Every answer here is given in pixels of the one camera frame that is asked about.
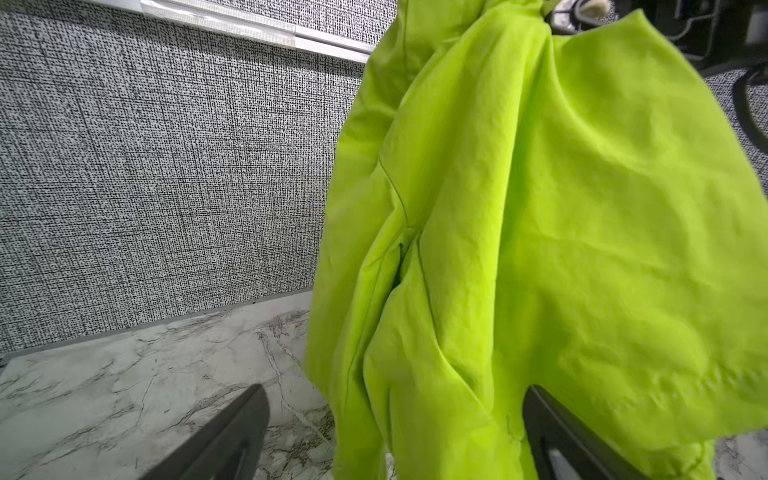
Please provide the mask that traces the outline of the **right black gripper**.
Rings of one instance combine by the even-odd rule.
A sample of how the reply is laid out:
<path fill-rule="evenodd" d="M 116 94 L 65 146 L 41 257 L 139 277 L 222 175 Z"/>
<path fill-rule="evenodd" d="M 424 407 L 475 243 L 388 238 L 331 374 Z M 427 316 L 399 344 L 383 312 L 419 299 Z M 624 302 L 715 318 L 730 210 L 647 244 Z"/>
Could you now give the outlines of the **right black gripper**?
<path fill-rule="evenodd" d="M 574 35 L 641 12 L 703 75 L 767 73 L 765 1 L 552 1 L 554 33 Z"/>

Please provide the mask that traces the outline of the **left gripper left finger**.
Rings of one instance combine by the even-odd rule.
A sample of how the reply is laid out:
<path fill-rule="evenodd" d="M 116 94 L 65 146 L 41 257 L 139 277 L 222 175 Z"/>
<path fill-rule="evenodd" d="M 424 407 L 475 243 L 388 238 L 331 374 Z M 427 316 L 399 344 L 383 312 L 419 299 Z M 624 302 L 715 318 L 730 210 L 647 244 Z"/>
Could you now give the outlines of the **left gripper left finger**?
<path fill-rule="evenodd" d="M 142 478 L 252 479 L 269 418 L 265 389 L 253 384 Z"/>

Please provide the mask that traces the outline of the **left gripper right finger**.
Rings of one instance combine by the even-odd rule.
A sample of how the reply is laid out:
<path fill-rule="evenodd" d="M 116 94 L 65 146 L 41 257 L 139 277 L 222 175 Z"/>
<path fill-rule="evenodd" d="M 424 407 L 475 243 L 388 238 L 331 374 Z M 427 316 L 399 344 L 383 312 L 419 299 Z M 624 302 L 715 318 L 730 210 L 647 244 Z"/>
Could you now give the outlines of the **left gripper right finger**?
<path fill-rule="evenodd" d="M 523 420 L 540 479 L 645 478 L 541 386 L 527 389 Z"/>

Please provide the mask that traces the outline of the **neon green shorts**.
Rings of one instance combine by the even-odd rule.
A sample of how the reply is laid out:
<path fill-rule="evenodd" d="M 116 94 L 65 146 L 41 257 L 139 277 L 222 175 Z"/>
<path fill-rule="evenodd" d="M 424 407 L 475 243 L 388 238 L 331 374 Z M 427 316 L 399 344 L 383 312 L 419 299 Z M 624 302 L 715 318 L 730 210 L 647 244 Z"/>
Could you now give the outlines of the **neon green shorts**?
<path fill-rule="evenodd" d="M 767 424 L 767 201 L 640 13 L 402 1 L 326 203 L 305 370 L 333 476 L 532 479 L 544 387 L 651 479 Z"/>

